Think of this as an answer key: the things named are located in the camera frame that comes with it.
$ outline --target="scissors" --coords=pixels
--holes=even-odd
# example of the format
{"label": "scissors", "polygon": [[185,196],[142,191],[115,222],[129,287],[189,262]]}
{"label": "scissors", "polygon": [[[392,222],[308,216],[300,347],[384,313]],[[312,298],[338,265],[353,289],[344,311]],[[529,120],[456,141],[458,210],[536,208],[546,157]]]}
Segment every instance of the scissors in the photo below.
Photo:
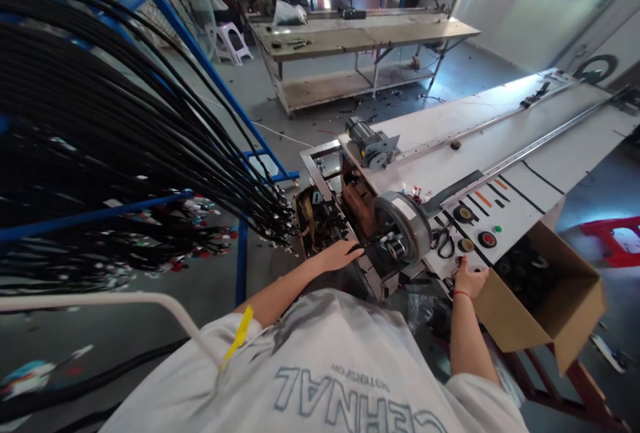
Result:
{"label": "scissors", "polygon": [[[449,224],[445,226],[445,224],[442,223],[442,220],[437,216],[435,217],[435,221],[441,228],[432,232],[433,240],[431,241],[431,249],[435,250],[437,248],[438,256],[443,260],[447,260],[455,253],[455,245],[453,244],[453,238],[451,237],[453,223],[449,222]],[[443,250],[447,245],[449,245],[449,252],[445,254],[443,253]]]}

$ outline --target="brown cardboard box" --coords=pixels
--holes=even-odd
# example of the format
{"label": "brown cardboard box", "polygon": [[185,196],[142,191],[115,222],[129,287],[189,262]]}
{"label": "brown cardboard box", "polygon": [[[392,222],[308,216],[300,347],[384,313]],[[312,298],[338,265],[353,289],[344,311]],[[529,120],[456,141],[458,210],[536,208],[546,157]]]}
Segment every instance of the brown cardboard box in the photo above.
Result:
{"label": "brown cardboard box", "polygon": [[542,257],[563,270],[543,306],[532,316],[493,270],[473,304],[503,352],[553,343],[563,375],[607,310],[602,278],[543,223],[534,225],[527,236]]}

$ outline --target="cable bundle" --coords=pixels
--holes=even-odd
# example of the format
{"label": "cable bundle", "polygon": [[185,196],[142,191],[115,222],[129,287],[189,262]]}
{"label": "cable bundle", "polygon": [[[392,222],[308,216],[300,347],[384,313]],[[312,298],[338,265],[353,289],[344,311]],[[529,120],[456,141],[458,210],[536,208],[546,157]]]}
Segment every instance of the cable bundle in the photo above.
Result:
{"label": "cable bundle", "polygon": [[[122,24],[163,68],[89,9]],[[287,237],[294,233],[293,212],[259,156],[256,154],[261,168],[257,169],[131,20],[182,56],[225,106],[256,153],[228,104],[162,31],[114,0],[0,0],[0,12],[30,19],[30,25],[49,27],[0,21],[0,113],[10,121],[0,142],[7,180],[2,186],[4,201],[0,201],[3,227],[99,209],[109,199],[133,203],[191,189],[244,218],[262,237],[287,244]],[[83,46],[99,48],[136,78],[125,76]],[[99,253],[96,249],[107,258],[127,257],[127,264],[144,270],[194,249],[225,249],[211,242],[220,231],[196,226],[188,210],[177,204],[154,209],[149,213],[153,222],[149,218],[140,221],[139,216],[117,217],[45,235],[44,242],[55,241],[63,248],[45,255],[48,273],[40,268],[36,276],[44,279],[69,268],[70,258],[83,259],[77,270],[91,261],[100,263],[90,259]],[[96,245],[96,235],[103,237],[103,244]],[[132,251],[131,242],[124,241],[127,235],[136,240],[149,237],[147,254]],[[32,249],[34,241],[4,245],[3,261],[11,252],[24,254]],[[26,263],[34,268],[35,262]]]}

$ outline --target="orange marking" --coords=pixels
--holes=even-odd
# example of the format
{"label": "orange marking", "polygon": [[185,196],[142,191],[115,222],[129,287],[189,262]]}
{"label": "orange marking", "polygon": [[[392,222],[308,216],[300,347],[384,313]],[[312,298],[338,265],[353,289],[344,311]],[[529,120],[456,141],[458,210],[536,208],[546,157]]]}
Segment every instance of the orange marking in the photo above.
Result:
{"label": "orange marking", "polygon": [[482,196],[482,193],[480,192],[476,192],[475,193],[479,199],[481,199],[489,208],[491,208],[491,202],[489,200],[487,200],[485,197]]}

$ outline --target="red plastic stool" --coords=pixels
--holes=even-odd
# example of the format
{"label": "red plastic stool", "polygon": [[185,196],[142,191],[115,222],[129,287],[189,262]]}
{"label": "red plastic stool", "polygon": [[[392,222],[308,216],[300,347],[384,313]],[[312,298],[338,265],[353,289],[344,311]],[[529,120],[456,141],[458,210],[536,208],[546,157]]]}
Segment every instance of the red plastic stool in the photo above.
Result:
{"label": "red plastic stool", "polygon": [[640,238],[640,216],[632,218],[614,218],[612,220],[599,220],[595,222],[583,223],[580,225],[582,233],[585,235],[598,236],[609,250],[605,253],[605,260],[614,268],[625,268],[627,266],[640,266],[640,253],[630,253],[626,251],[613,238],[613,231],[616,228],[628,228]]}

